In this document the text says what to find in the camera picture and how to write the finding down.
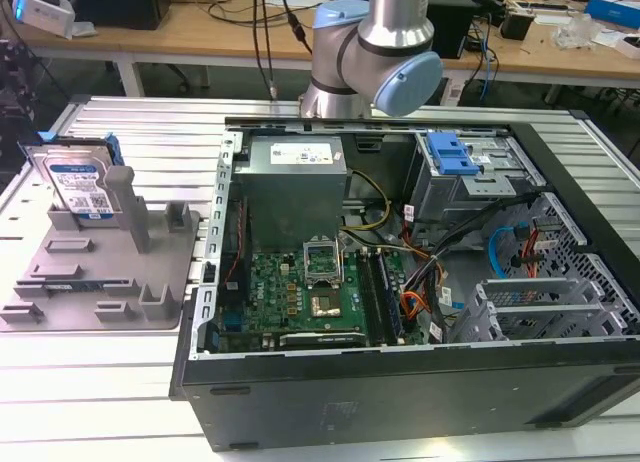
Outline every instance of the blue box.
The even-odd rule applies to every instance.
[[[637,29],[640,27],[640,2],[633,0],[590,0],[585,13],[594,19]]]

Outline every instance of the wooden workbench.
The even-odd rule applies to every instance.
[[[231,0],[223,5],[227,17],[249,20],[251,0]],[[127,95],[143,95],[135,64],[137,62],[183,63],[201,66],[255,67],[253,39],[250,27],[240,27],[214,20],[206,6],[173,4],[169,14],[155,31],[136,31],[99,27],[99,35],[91,38],[61,39],[31,27],[20,32],[32,48],[44,57],[79,58],[113,61],[117,64]],[[269,7],[270,15],[282,9]],[[311,26],[314,10],[298,12],[301,22]],[[222,16],[219,9],[214,14]],[[270,29],[274,66],[278,68],[310,68],[310,56],[293,37],[288,25],[273,21]],[[489,46],[500,59],[498,80],[584,85],[600,87],[640,88],[640,63],[604,46],[595,50],[560,50],[553,45],[553,27],[535,23],[522,42],[504,40],[498,30],[492,30]],[[312,30],[307,29],[311,41]],[[265,55],[264,31],[259,30],[262,54]],[[465,53],[459,60],[447,59],[445,103],[455,105],[460,87],[478,65],[478,55]],[[477,75],[483,78],[483,70]]]

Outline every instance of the white label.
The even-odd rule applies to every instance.
[[[442,329],[433,322],[431,322],[431,325],[429,325],[429,333],[433,335],[438,340],[438,342],[442,342]]]
[[[273,144],[271,163],[278,165],[333,164],[330,144]]]
[[[476,165],[490,164],[491,158],[486,155],[472,155],[471,161]]]
[[[413,222],[413,205],[404,206],[404,220]]]
[[[49,290],[71,290],[72,289],[70,285],[45,285],[44,288]]]
[[[558,241],[556,239],[539,240],[535,244],[533,244],[533,250],[549,250],[549,249],[553,249],[559,243],[560,243],[560,241]]]
[[[100,177],[93,165],[54,164],[49,174],[67,208],[74,214],[113,214],[113,207],[105,190],[96,182]]]
[[[440,303],[442,305],[448,305],[449,307],[453,305],[451,303],[451,289],[449,287],[442,288],[442,297],[440,297]]]

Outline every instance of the motherboard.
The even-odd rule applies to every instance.
[[[381,264],[384,265],[385,282],[378,290],[373,279],[379,278],[377,270]],[[340,274],[340,280],[334,280],[333,284],[327,281],[310,283],[310,274],[333,272]],[[324,251],[318,251],[312,257],[303,251],[254,253],[248,300],[241,311],[228,310],[222,314],[223,334],[230,336],[230,351],[234,351],[234,341],[236,345],[249,343],[254,348],[259,346],[268,350],[284,345],[287,340],[291,344],[296,334],[299,339],[303,334],[317,337],[352,334],[363,340],[362,345],[370,345],[376,342],[370,338],[379,337],[383,330],[377,321],[387,320],[386,311],[390,309],[399,311],[399,290],[404,281],[405,272],[398,252],[367,255],[343,252],[337,258]],[[388,330],[395,333],[394,340],[397,340],[399,334],[396,332],[402,328],[389,327]],[[305,347],[313,345],[309,341],[309,337],[295,340],[299,344],[304,342]]]

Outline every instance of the desk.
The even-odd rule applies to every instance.
[[[113,131],[127,164],[138,175],[135,193],[144,196],[150,209],[167,200],[182,199],[201,214],[209,214],[225,116],[293,117],[296,112],[295,102],[94,97],[86,104],[69,105],[52,130],[70,136],[104,136]],[[640,255],[639,174],[590,122],[577,121],[566,111],[466,107],[428,107],[411,117],[428,121],[486,117],[533,124]],[[194,175],[199,177],[197,185]],[[12,290],[15,277],[26,268],[50,226],[45,214],[51,191],[28,165],[14,180],[0,196],[0,260],[4,263],[0,300]],[[194,248],[192,280],[198,280],[201,273],[204,227]],[[622,461],[640,453],[640,395],[636,395],[575,430],[216,455],[210,451],[189,403],[168,399],[177,339],[177,330],[0,334],[2,460]]]
[[[251,0],[233,0],[224,7],[231,11],[250,5]],[[281,12],[281,9],[271,7],[268,11],[270,14],[276,14]],[[301,22],[311,26],[313,12],[299,12]],[[251,11],[229,13],[228,16],[248,20]],[[100,27],[98,30],[100,35],[97,37],[68,41],[31,27],[20,27],[25,40],[42,57],[115,62],[128,96],[144,95],[136,68],[138,62],[256,66],[251,29],[213,20],[194,4],[173,4],[168,16],[156,31],[107,27]],[[553,27],[533,23],[523,42],[504,40],[492,35],[489,45],[500,58],[500,72],[496,79],[509,82],[640,88],[640,63],[637,60],[631,60],[603,46],[598,46],[593,51],[562,51],[551,41],[552,30]],[[311,38],[311,32],[307,29],[308,38]],[[294,39],[287,25],[273,28],[270,34],[275,67],[310,70],[309,54]],[[264,55],[264,40],[261,41],[261,47]],[[465,53],[459,60],[445,60],[445,76],[449,78],[449,82],[443,105],[457,105],[464,82],[477,65],[477,56],[470,53]],[[481,70],[477,77],[482,79],[484,76],[485,73]]]

